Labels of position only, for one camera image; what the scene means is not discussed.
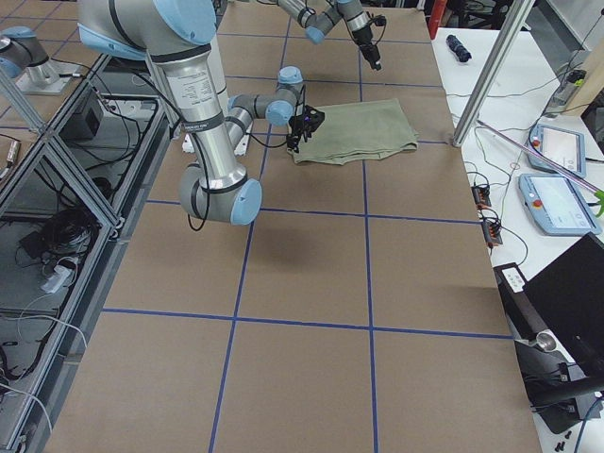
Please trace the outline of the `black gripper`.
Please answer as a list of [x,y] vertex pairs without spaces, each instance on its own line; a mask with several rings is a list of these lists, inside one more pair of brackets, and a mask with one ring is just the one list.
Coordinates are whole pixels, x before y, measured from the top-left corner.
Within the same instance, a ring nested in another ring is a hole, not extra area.
[[373,32],[370,26],[364,26],[354,32],[354,42],[361,50],[362,56],[374,71],[381,70],[381,56],[378,46],[373,43]]
[[289,120],[288,146],[298,146],[301,141],[304,143],[308,141],[310,137],[311,111],[311,106],[304,105],[301,113]]

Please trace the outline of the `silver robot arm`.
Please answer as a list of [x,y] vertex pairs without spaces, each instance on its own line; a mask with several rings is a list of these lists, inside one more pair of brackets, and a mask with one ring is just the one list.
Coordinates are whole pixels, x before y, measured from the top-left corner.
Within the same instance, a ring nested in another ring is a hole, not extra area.
[[147,60],[163,72],[158,90],[172,103],[197,156],[180,182],[183,209],[201,220],[252,223],[262,188],[234,150],[257,119],[288,126],[291,147],[310,134],[311,109],[304,103],[300,70],[282,68],[274,93],[235,96],[224,111],[209,64],[216,34],[212,2],[81,1],[78,18],[85,45],[114,57]]
[[314,44],[321,43],[328,33],[340,22],[345,24],[354,44],[374,71],[382,69],[378,42],[374,41],[373,26],[385,27],[387,19],[369,13],[361,1],[329,1],[328,7],[318,13],[306,1],[276,1],[304,30]]

